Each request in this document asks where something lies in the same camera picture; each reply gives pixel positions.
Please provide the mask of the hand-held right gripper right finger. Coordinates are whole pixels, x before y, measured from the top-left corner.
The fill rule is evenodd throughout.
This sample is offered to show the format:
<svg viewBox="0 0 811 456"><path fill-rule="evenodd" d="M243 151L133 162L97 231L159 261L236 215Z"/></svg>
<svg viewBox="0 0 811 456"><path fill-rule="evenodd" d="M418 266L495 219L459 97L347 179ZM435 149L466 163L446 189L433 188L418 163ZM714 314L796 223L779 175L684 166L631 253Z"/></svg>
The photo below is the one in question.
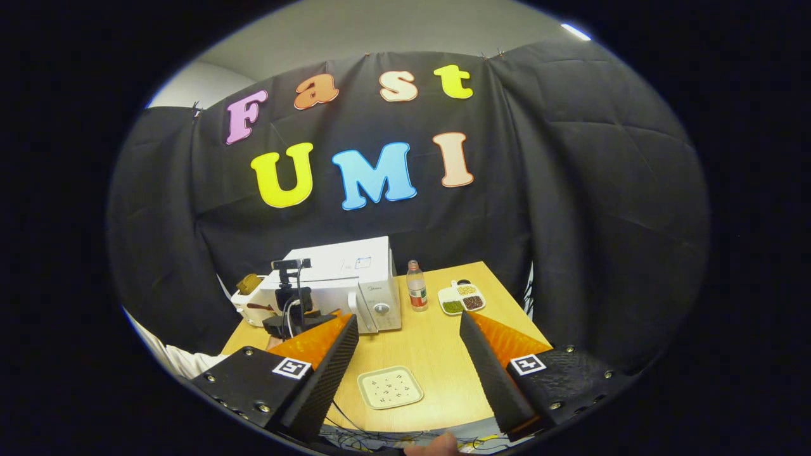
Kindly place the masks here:
<svg viewBox="0 0 811 456"><path fill-rule="evenodd" d="M461 314L459 335L510 441L565 426L634 380L585 350L553 348L478 312Z"/></svg>

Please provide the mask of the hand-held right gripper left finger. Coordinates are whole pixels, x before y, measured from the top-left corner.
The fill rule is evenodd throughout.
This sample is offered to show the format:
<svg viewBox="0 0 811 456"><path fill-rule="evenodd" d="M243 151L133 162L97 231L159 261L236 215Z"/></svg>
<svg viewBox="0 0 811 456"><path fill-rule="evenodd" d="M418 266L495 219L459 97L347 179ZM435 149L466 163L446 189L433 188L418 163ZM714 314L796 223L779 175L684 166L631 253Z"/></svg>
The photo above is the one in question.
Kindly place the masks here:
<svg viewBox="0 0 811 456"><path fill-rule="evenodd" d="M243 421L311 442L358 342L357 316L335 314L274 350L241 347L190 383Z"/></svg>

